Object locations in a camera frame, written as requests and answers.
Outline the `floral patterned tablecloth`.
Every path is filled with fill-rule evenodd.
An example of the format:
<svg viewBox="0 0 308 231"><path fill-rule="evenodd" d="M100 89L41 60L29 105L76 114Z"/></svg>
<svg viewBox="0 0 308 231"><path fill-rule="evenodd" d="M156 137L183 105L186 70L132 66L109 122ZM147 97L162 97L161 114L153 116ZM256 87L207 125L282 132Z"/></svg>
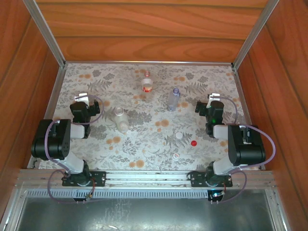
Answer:
<svg viewBox="0 0 308 231"><path fill-rule="evenodd" d="M142 91L144 72L150 71L153 90ZM174 112L167 110L170 92L178 88ZM223 96L224 123L244 123L245 118L229 66L69 64L56 105L54 119L72 118L70 104L79 93L100 97L104 115L90 127L87 139L71 140L70 150L101 170L205 170L227 155L226 141L205 132L206 119L195 112L198 101L211 93ZM113 121L121 107L129 130L121 133ZM183 138L175 134L182 132ZM172 155L178 153L175 160Z"/></svg>

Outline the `clear bottle with red label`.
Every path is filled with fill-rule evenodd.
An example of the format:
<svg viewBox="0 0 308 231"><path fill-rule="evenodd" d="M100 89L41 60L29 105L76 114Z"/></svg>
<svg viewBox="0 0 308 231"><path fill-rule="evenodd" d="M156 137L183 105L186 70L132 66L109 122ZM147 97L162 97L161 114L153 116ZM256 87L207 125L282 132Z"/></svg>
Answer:
<svg viewBox="0 0 308 231"><path fill-rule="evenodd" d="M153 90L153 80L151 79L150 71L144 72L144 78L141 81L142 91L149 93Z"/></svg>

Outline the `aluminium frame post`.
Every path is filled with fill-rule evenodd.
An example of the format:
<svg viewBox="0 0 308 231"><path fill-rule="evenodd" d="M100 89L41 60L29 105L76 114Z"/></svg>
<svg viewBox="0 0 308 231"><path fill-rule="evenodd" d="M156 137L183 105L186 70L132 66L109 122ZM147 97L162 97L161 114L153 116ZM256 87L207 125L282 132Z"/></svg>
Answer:
<svg viewBox="0 0 308 231"><path fill-rule="evenodd" d="M64 67L66 60L38 4L35 0L23 0L23 3L53 53L58 65Z"/></svg>
<svg viewBox="0 0 308 231"><path fill-rule="evenodd" d="M261 32L262 28L264 27L265 23L269 19L270 15L272 14L273 10L277 6L279 0L268 0L265 8L262 10L259 18L257 19L255 25L253 26L251 32L249 33L247 39L243 43L235 61L233 62L233 69L237 71L243 62L245 56L248 54L250 48L252 47L253 43L257 39L259 33Z"/></svg>

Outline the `aluminium frame rail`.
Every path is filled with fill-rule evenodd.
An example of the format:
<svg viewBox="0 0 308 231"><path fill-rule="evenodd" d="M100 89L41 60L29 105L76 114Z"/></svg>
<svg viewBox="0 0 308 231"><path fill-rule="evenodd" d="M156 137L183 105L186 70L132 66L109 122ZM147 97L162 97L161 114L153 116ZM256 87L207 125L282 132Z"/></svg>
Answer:
<svg viewBox="0 0 308 231"><path fill-rule="evenodd" d="M275 231L291 231L280 195L277 189L265 189L272 225Z"/></svg>
<svg viewBox="0 0 308 231"><path fill-rule="evenodd" d="M66 61L66 64L150 64L150 65L202 65L202 66L232 66L227 62L184 62L184 61Z"/></svg>
<svg viewBox="0 0 308 231"><path fill-rule="evenodd" d="M240 82L238 72L235 68L233 68L232 70L234 72L234 81L235 81L237 91L238 91L238 94L239 94L239 99L241 101L245 122L248 125L252 125L251 117L250 117L250 114L249 114L249 111L248 111L248 107L247 107L247 104L246 104L246 100L245 100L245 96L244 96L244 92L243 92L243 88L242 88L242 85L241 85L241 82Z"/></svg>
<svg viewBox="0 0 308 231"><path fill-rule="evenodd" d="M0 223L0 231L16 231L27 198L27 189L13 189Z"/></svg>
<svg viewBox="0 0 308 231"><path fill-rule="evenodd" d="M66 73L66 66L59 67L55 83L50 95L50 99L45 111L44 119L53 119L53 115L56 109L65 73ZM31 156L26 168L28 169L38 168L39 162L40 162L39 160L37 161L34 157Z"/></svg>

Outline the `wide aluminium base rail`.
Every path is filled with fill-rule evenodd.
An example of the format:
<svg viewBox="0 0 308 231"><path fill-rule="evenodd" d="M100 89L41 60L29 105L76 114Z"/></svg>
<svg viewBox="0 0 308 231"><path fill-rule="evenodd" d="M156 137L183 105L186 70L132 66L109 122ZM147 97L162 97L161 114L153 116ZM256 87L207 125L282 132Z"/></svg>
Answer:
<svg viewBox="0 0 308 231"><path fill-rule="evenodd" d="M50 182L52 189L63 188L62 173L53 169L22 169L14 183L16 188L46 189ZM277 187L274 175L266 170L248 170L231 175L232 187L192 187L186 171L157 170L106 170L104 187L97 189L274 189Z"/></svg>

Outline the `grey metal sheet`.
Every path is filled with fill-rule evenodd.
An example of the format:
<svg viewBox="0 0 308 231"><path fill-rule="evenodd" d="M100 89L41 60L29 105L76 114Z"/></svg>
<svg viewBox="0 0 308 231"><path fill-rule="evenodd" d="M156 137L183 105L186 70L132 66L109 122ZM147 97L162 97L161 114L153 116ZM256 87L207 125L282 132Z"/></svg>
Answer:
<svg viewBox="0 0 308 231"><path fill-rule="evenodd" d="M221 205L205 199L106 199L63 205L28 199L17 231L273 231L264 196Z"/></svg>

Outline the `small circuit board green light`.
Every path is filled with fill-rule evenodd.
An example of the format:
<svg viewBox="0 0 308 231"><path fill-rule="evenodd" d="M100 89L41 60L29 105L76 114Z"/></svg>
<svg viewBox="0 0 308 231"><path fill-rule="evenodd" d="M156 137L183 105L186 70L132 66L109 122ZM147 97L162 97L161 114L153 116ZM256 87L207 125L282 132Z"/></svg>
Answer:
<svg viewBox="0 0 308 231"><path fill-rule="evenodd" d="M219 204L224 195L226 193L226 190L208 190L207 195L208 195L208 201L213 205L213 204Z"/></svg>

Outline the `bluish clear plastic bottle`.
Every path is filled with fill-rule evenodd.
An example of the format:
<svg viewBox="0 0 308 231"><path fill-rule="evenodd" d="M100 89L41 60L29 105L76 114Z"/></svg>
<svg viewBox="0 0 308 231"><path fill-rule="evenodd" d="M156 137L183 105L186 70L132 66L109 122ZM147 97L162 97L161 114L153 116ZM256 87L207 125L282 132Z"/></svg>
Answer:
<svg viewBox="0 0 308 231"><path fill-rule="evenodd" d="M174 112L178 106L179 99L180 99L180 90L178 88L174 88L169 94L167 102L167 110Z"/></svg>

